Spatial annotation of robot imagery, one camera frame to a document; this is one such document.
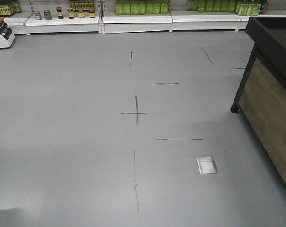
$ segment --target gray floor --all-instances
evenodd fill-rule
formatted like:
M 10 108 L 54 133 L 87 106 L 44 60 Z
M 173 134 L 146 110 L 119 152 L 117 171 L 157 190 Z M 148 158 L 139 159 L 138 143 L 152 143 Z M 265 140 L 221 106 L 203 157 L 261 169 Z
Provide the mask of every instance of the gray floor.
M 229 111 L 243 74 L 229 68 L 252 46 L 244 32 L 18 36 L 0 50 L 0 227 L 286 227 L 285 190 Z M 138 123 L 121 114 L 135 95 Z M 199 173 L 203 156 L 218 174 Z

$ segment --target glass jar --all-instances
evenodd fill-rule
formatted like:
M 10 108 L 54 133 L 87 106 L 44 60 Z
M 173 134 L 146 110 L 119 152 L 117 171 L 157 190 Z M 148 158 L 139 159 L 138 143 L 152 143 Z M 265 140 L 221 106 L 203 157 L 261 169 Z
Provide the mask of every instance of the glass jar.
M 83 8 L 79 8 L 78 9 L 78 17 L 79 18 L 84 18 L 85 17 L 84 12 L 83 12 Z
M 44 11 L 45 20 L 52 20 L 52 16 L 49 10 Z
M 58 12 L 58 18 L 60 20 L 64 19 L 62 7 L 57 7 L 56 9 L 57 9 L 57 12 Z
M 89 17 L 95 18 L 95 8 L 89 9 Z
M 42 20 L 42 15 L 40 14 L 39 11 L 36 11 L 36 12 L 35 12 L 35 19 L 36 19 L 36 20 Z
M 73 8 L 67 8 L 67 11 L 69 19 L 75 18 L 75 14 L 73 13 Z

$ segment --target metal floor plate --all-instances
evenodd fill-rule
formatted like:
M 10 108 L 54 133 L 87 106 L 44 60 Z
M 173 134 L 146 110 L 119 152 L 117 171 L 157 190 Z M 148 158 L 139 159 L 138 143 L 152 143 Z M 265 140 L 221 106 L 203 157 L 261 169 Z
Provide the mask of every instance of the metal floor plate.
M 196 162 L 199 166 L 199 172 L 201 174 L 217 174 L 217 166 L 215 165 L 212 157 L 198 157 Z

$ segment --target store shelf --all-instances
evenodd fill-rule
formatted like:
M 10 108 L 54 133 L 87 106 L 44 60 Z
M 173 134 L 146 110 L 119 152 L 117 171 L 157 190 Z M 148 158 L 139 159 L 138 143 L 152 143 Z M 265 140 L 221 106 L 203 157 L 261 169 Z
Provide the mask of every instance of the store shelf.
M 95 13 L 95 18 L 90 18 L 85 12 L 85 18 L 79 18 L 75 13 L 74 19 L 69 19 L 64 15 L 64 19 L 58 19 L 56 12 L 52 12 L 52 20 L 36 20 L 35 16 L 26 22 L 27 33 L 52 33 L 52 32 L 100 32 L 99 12 Z
M 115 12 L 105 11 L 104 24 L 156 24 L 172 23 L 170 14 L 145 14 L 145 15 L 116 15 Z
M 31 17 L 32 12 L 15 13 L 11 17 L 5 17 L 4 21 L 9 26 L 22 26 Z
M 255 17 L 286 17 L 286 10 L 268 10 L 265 14 L 259 14 Z M 248 21 L 249 16 L 241 16 L 242 21 Z
M 85 12 L 85 18 L 79 18 L 77 13 L 74 19 L 69 19 L 68 16 L 64 16 L 64 19 L 58 19 L 56 13 L 52 13 L 53 17 L 51 20 L 36 20 L 35 16 L 32 15 L 27 21 L 26 26 L 51 26 L 51 25 L 84 25 L 84 24 L 98 24 L 99 12 L 95 13 L 95 18 L 90 18 L 89 13 Z
M 241 21 L 241 16 L 235 13 L 203 12 L 196 11 L 171 11 L 173 22 L 223 22 Z

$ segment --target white shelf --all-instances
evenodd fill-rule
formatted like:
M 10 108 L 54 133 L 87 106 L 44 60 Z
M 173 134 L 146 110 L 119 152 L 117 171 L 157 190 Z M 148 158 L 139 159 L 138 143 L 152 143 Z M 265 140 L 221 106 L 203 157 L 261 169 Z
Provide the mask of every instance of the white shelf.
M 254 17 L 286 17 L 286 10 L 268 10 L 265 14 Z M 241 16 L 242 21 L 248 21 L 249 16 Z
M 196 12 L 196 11 L 171 11 L 173 22 L 235 22 L 248 21 L 249 16 L 239 16 L 235 13 L 223 12 Z M 286 17 L 286 10 L 268 10 L 257 17 Z
M 33 14 L 31 18 L 26 22 L 26 26 L 53 26 L 53 25 L 87 25 L 87 24 L 98 24 L 99 22 L 99 12 L 95 13 L 95 18 L 90 18 L 89 13 L 85 12 L 85 18 L 79 18 L 78 14 L 75 13 L 74 19 L 69 19 L 67 15 L 64 15 L 64 19 L 58 19 L 57 12 L 52 12 L 52 19 L 36 20 Z
M 5 17 L 4 21 L 9 26 L 23 26 L 25 22 L 31 17 L 32 12 L 15 13 L 11 17 Z
M 104 24 L 158 24 L 172 23 L 170 14 L 116 15 L 115 12 L 105 11 Z
M 241 16 L 235 13 L 171 11 L 173 22 L 235 22 L 241 21 Z

